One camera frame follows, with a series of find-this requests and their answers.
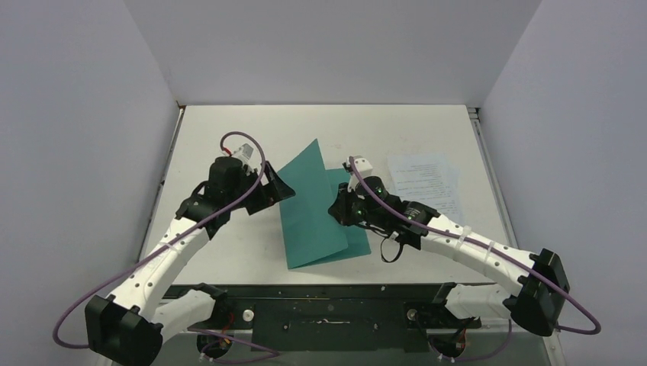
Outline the white paper sheet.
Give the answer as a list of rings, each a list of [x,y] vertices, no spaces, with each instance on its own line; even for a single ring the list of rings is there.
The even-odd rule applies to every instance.
[[[447,162],[446,171],[447,171],[448,186],[451,188],[452,195],[455,198],[455,200],[458,200],[460,170],[457,167],[455,167],[451,162]]]
[[[438,210],[450,220],[463,224],[460,198],[455,200],[448,186],[443,154],[391,155],[387,158],[394,193],[408,201],[417,201]]]

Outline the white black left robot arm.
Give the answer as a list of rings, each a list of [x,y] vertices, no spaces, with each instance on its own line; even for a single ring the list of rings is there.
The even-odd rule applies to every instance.
[[[85,306],[89,349],[121,365],[150,365],[163,344],[189,326],[218,328],[227,320],[224,292],[198,284],[181,297],[161,300],[188,261],[230,220],[233,210],[249,215],[295,195],[266,163],[251,169],[245,158],[221,156],[208,179],[184,199],[154,250],[108,296]]]

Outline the teal plastic folder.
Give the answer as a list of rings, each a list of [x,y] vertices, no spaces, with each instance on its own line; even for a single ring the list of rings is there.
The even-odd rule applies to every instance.
[[[295,191],[279,204],[285,257],[289,270],[369,255],[365,230],[342,226],[328,209],[338,185],[347,183],[344,169],[326,169],[320,145],[313,140],[278,176]]]

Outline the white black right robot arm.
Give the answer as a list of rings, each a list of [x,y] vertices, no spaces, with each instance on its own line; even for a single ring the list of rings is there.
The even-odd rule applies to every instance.
[[[511,319],[537,336],[550,336],[557,328],[570,284],[558,254],[548,249],[533,253],[506,246],[472,232],[437,210],[389,194],[379,177],[351,188],[338,184],[328,213],[342,226],[374,231],[398,244],[452,259],[479,272],[493,283],[483,288],[455,285],[433,303],[431,316],[442,327],[459,319],[494,317]],[[379,204],[376,198],[384,203]]]

